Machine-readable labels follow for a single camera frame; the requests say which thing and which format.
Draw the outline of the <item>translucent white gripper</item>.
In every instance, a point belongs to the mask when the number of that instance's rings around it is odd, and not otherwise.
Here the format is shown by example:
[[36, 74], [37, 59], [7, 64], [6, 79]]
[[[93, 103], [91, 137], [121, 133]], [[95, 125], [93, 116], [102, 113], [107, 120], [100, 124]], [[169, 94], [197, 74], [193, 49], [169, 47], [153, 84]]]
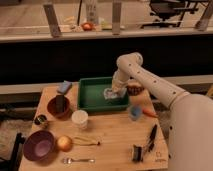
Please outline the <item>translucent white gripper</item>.
[[112, 91], [118, 96], [123, 97], [126, 93], [128, 76], [120, 70], [117, 70], [112, 77]]

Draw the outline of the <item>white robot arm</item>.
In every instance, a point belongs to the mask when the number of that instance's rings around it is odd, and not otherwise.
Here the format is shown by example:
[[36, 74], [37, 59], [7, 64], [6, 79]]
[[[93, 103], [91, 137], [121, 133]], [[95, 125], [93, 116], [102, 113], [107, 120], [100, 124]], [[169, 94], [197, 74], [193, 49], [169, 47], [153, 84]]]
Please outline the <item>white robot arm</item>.
[[140, 53], [117, 58], [112, 89], [134, 78], [171, 112], [168, 171], [213, 171], [213, 100], [192, 94], [142, 68]]

